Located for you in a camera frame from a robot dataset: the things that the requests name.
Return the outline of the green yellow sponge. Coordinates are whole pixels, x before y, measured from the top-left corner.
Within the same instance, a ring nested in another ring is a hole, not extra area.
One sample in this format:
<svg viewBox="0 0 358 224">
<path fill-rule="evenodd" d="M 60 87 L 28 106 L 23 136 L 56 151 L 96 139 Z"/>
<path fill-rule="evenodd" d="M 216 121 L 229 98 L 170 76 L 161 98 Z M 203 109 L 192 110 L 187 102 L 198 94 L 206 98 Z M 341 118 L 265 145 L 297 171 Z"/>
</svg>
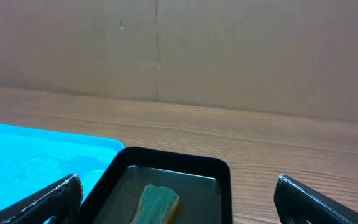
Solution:
<svg viewBox="0 0 358 224">
<path fill-rule="evenodd" d="M 180 208 L 180 197 L 172 189 L 148 184 L 140 196 L 131 224 L 169 224 Z"/>
</svg>

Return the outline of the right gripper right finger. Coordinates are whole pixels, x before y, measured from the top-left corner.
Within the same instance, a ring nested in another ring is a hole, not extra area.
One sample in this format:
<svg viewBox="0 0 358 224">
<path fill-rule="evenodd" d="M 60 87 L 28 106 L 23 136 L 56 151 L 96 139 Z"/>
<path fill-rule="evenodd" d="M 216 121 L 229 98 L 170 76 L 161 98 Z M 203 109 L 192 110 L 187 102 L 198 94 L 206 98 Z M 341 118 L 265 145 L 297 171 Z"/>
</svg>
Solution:
<svg viewBox="0 0 358 224">
<path fill-rule="evenodd" d="M 278 178 L 274 203 L 284 224 L 358 224 L 356 211 L 287 175 Z"/>
</svg>

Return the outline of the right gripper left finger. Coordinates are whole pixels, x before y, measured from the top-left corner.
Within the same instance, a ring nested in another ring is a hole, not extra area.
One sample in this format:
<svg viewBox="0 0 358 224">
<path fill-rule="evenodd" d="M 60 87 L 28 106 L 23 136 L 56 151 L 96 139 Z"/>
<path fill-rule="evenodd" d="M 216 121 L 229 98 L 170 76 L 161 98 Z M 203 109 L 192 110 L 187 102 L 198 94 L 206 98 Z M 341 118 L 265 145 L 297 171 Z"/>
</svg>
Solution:
<svg viewBox="0 0 358 224">
<path fill-rule="evenodd" d="M 0 224 L 76 223 L 83 199 L 78 174 L 70 174 L 0 211 Z"/>
</svg>

